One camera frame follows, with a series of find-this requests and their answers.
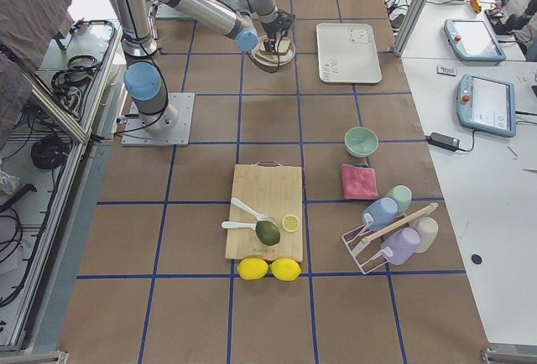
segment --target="yellow lemon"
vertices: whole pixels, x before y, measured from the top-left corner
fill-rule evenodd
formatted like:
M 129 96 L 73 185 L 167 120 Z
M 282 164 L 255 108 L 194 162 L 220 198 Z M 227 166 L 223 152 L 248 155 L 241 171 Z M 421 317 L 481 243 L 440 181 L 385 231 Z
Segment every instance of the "yellow lemon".
M 288 257 L 276 259 L 270 264 L 270 270 L 275 278 L 284 280 L 285 282 L 292 282 L 298 278 L 302 272 L 299 264 Z
M 245 257 L 237 266 L 237 272 L 244 280 L 262 278 L 268 270 L 269 264 L 260 257 Z
M 295 215 L 287 215 L 282 219 L 282 227 L 287 232 L 295 232 L 300 228 L 300 219 Z

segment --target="avocado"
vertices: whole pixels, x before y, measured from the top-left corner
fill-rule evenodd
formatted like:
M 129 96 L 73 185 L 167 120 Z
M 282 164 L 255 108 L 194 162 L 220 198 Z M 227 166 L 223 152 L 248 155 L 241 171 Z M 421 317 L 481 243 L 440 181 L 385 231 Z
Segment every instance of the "avocado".
M 278 227 L 271 221 L 258 221 L 255 225 L 255 233 L 259 241 L 265 245 L 275 245 L 279 242 Z

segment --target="purple cup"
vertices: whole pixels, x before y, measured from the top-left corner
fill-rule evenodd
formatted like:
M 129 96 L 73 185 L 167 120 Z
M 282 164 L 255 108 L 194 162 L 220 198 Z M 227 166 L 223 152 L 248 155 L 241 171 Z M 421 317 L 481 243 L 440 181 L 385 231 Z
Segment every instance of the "purple cup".
M 368 221 L 365 218 L 366 213 L 370 214 L 373 218 L 373 223 L 369 226 L 369 230 L 378 231 L 381 228 L 386 227 L 395 220 L 397 214 L 397 202 L 392 198 L 381 198 L 371 205 L 369 205 L 362 213 L 362 222 L 367 224 Z
M 380 245 L 380 248 L 387 262 L 400 265 L 412 256 L 420 245 L 420 241 L 420 234 L 414 228 L 405 227 L 392 234 Z M 384 251 L 385 247 L 389 247 L 392 252 L 391 256 Z

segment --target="green bowl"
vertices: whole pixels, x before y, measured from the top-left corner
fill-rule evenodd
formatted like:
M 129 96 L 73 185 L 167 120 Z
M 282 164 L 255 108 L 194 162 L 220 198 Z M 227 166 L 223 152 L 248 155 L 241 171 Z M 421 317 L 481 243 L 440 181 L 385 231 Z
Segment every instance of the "green bowl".
M 352 127 L 345 133 L 345 147 L 354 157 L 367 157 L 377 150 L 377 135 L 366 127 Z

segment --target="red cloth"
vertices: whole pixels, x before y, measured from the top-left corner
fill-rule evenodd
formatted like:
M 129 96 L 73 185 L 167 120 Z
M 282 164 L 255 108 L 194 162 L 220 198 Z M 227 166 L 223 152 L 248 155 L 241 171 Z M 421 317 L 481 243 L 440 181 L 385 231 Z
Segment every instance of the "red cloth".
M 374 169 L 342 164 L 341 180 L 345 199 L 378 199 L 377 178 Z

